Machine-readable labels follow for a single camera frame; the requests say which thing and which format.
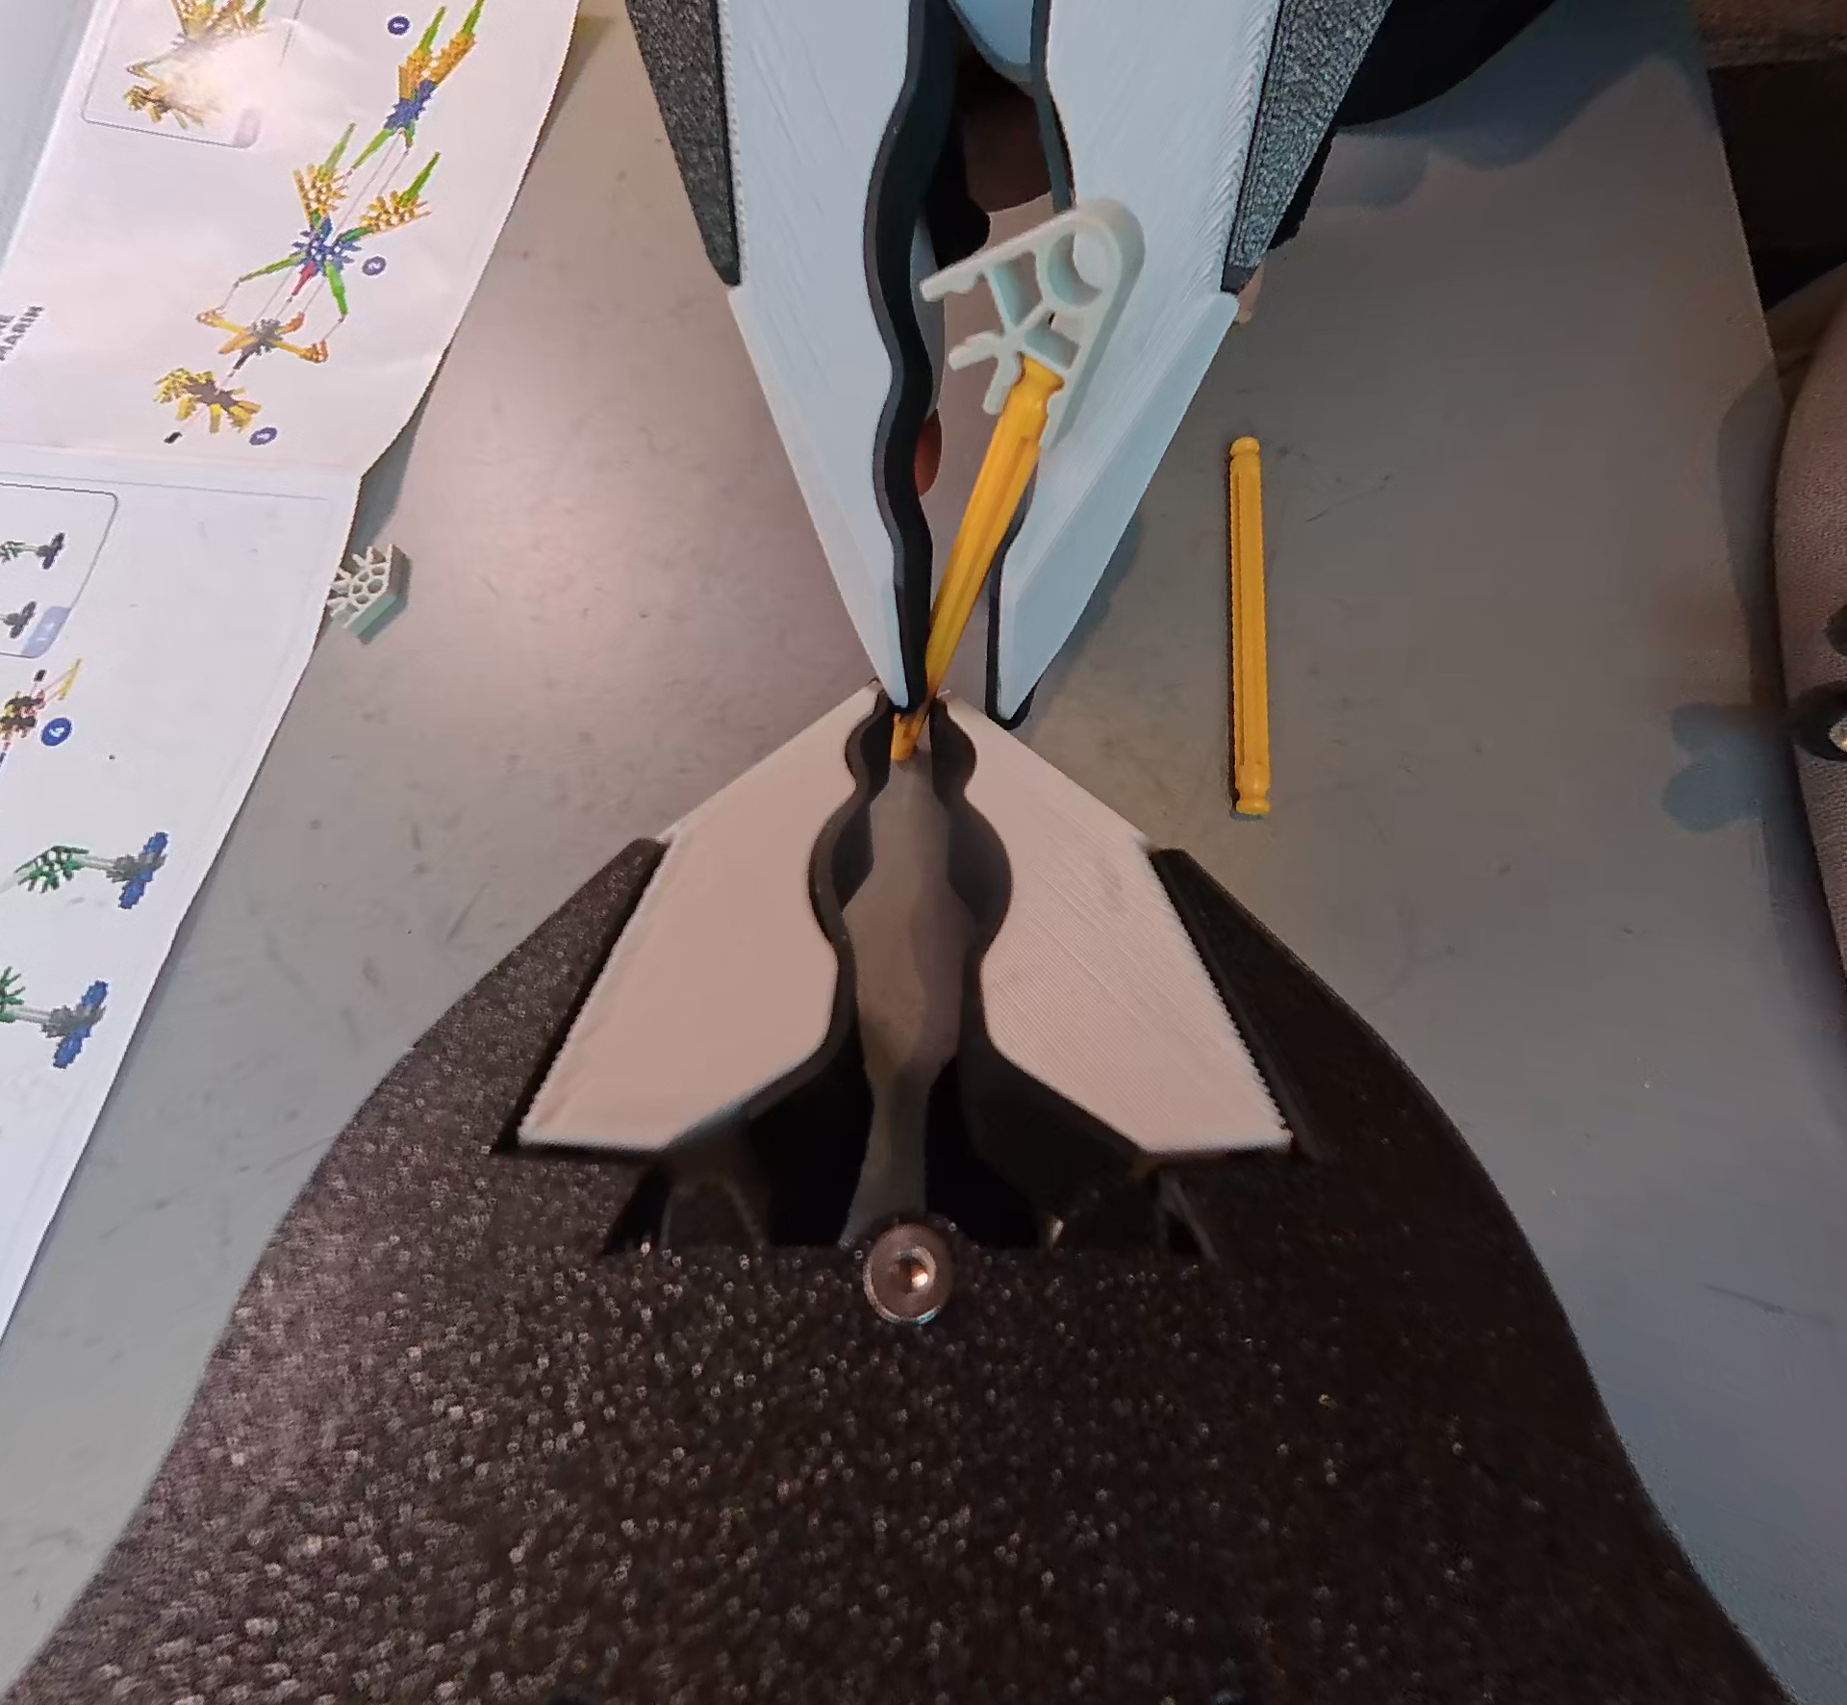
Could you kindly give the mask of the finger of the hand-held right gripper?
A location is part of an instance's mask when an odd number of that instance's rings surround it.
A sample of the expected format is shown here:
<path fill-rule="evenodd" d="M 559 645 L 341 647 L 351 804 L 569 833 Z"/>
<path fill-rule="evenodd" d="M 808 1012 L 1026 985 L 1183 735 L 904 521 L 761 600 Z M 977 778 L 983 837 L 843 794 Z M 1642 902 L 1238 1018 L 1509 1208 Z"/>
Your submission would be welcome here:
<path fill-rule="evenodd" d="M 1132 215 L 1142 270 L 998 566 L 987 711 L 1016 723 L 1234 317 L 1224 262 L 1279 0 L 1036 0 L 1055 195 Z"/>
<path fill-rule="evenodd" d="M 867 660 L 924 682 L 914 448 L 934 368 L 912 262 L 940 158 L 940 0 L 714 0 L 728 303 Z"/>

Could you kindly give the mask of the long orange toy rod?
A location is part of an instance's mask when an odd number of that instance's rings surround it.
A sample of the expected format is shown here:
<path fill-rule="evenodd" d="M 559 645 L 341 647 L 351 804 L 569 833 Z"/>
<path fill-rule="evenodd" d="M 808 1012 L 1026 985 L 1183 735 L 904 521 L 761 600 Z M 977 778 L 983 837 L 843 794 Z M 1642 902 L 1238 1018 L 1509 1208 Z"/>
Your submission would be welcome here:
<path fill-rule="evenodd" d="M 1271 810 L 1265 688 L 1261 448 L 1240 436 L 1228 452 L 1230 733 L 1234 814 Z"/>

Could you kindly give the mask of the small grey toy connector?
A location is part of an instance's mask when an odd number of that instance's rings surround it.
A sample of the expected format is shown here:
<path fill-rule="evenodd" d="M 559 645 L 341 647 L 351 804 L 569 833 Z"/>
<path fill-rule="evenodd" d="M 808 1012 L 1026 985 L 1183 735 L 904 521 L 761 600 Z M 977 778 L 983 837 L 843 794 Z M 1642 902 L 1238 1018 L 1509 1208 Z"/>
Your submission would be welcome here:
<path fill-rule="evenodd" d="M 370 639 L 406 603 L 408 558 L 394 545 L 368 545 L 349 552 L 335 572 L 325 601 L 331 629 Z"/>

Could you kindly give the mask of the printed instruction sheet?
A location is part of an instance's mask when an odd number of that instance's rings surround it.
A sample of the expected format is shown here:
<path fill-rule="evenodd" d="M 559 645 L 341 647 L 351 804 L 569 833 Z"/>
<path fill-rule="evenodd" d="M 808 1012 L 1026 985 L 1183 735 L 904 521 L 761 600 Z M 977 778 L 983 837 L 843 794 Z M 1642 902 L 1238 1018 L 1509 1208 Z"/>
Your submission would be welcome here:
<path fill-rule="evenodd" d="M 578 6 L 3 0 L 3 1324 Z"/>

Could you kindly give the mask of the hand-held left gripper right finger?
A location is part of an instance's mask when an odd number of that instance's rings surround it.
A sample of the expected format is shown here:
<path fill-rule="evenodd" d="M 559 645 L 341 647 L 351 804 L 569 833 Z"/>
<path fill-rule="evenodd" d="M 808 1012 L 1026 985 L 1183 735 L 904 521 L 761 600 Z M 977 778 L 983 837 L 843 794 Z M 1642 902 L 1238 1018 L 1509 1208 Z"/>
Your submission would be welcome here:
<path fill-rule="evenodd" d="M 932 710 L 930 759 L 998 1061 L 1142 1159 L 1287 1150 L 1142 831 L 963 702 Z"/>

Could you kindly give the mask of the grey desk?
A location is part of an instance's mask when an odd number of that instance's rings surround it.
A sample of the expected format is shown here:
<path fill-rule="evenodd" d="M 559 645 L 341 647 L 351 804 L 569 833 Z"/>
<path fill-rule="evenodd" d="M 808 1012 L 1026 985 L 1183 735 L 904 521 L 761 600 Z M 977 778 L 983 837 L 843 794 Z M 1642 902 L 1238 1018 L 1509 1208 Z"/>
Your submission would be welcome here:
<path fill-rule="evenodd" d="M 3 1342 L 3 1682 L 151 1481 L 400 1053 L 859 645 L 620 0 L 361 535 Z M 1432 1093 L 1640 1474 L 1842 1701 L 1842 990 L 1778 733 L 1782 427 L 1685 0 L 1564 0 L 1340 142 L 1030 741 L 1193 853 Z M 1261 448 L 1271 810 L 1234 814 L 1228 452 Z"/>

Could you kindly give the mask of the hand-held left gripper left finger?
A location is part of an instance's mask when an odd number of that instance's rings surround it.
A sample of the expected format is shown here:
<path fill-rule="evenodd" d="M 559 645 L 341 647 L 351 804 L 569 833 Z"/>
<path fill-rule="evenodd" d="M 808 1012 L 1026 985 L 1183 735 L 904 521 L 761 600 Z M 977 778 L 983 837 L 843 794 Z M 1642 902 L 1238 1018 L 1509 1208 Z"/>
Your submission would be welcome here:
<path fill-rule="evenodd" d="M 883 692 L 847 696 L 665 831 L 523 1148 L 665 1155 L 832 1059 L 857 1010 L 843 910 L 891 715 Z"/>

